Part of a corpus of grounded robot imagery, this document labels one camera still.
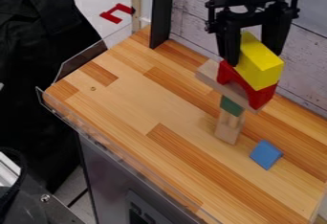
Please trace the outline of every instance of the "blue block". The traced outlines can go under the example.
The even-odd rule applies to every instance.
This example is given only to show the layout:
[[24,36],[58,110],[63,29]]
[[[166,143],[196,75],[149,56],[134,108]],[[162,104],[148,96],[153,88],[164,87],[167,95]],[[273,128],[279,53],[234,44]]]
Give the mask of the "blue block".
[[280,150],[265,140],[260,141],[250,155],[250,157],[265,170],[270,169],[282,156],[283,153]]

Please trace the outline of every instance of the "yellow block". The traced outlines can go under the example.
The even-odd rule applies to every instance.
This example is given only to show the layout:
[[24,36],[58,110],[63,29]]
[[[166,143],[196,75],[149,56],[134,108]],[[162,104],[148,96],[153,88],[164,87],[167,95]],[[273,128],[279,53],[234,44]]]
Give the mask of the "yellow block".
[[241,55],[234,69],[254,90],[276,84],[284,62],[249,32],[242,33]]

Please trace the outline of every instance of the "screw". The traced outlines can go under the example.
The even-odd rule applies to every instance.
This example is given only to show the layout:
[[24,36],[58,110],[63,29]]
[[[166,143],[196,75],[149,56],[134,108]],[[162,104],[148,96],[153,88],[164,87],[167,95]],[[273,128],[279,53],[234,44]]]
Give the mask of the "screw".
[[48,194],[43,194],[40,198],[42,203],[47,203],[50,200],[50,196]]

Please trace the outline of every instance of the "gray metal base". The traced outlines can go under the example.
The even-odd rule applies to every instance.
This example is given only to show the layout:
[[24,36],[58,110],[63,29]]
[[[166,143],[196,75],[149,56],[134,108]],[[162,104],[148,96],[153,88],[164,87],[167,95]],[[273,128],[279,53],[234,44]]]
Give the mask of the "gray metal base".
[[[105,147],[80,136],[86,180],[98,224],[205,223],[156,190]],[[144,222],[133,222],[137,214]]]

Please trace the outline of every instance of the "red block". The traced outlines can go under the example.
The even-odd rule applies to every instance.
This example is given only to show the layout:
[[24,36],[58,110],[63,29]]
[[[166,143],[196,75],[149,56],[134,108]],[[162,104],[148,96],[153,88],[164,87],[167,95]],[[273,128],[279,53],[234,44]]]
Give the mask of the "red block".
[[124,6],[123,4],[117,4],[110,11],[101,13],[100,16],[103,17],[104,19],[107,19],[108,21],[111,21],[111,22],[114,22],[116,24],[119,24],[122,20],[112,14],[115,11],[123,11],[123,12],[129,13],[129,14],[133,14],[134,13],[133,8]]
[[249,105],[253,109],[258,109],[273,98],[277,84],[264,88],[262,90],[254,90],[225,60],[220,62],[217,81],[226,84],[235,81],[240,84],[248,94]]

